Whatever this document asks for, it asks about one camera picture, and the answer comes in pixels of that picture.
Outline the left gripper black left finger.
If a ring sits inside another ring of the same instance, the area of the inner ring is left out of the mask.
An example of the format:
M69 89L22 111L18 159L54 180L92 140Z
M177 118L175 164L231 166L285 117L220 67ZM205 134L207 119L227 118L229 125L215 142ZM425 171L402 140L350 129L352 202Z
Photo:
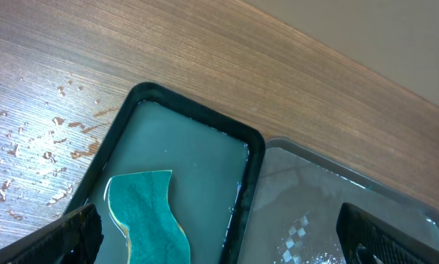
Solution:
M83 205L0 249L0 264L94 263L103 242L95 205Z

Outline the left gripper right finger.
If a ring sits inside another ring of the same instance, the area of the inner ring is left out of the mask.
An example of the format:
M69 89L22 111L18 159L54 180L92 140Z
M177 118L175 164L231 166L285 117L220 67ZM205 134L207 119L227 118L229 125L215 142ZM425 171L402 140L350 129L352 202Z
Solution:
M336 232L347 264L439 264L439 251L349 202Z

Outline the green yellow sponge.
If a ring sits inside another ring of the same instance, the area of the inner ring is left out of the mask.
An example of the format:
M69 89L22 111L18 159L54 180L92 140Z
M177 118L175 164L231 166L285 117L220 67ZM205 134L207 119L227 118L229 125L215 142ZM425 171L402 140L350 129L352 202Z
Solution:
M128 263L191 263L191 246L169 205L171 176L158 170L109 180L108 211L126 238Z

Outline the dark grey plate tray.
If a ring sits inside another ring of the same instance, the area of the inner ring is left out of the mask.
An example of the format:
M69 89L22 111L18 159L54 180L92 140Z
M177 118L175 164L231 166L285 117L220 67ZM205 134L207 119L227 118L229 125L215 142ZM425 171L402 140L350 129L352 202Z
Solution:
M439 251L439 211L283 138L271 139L239 263L344 263L336 233L352 203Z

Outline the black water tray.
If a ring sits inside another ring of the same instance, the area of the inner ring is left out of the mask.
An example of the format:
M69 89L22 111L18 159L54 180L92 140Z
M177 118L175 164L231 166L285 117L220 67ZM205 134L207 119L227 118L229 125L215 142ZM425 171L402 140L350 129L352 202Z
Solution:
M116 175L172 171L169 205L191 245L193 263L236 263L265 142L252 127L159 84L128 93L68 204L92 203L103 227L98 263L125 263L128 249L108 212Z

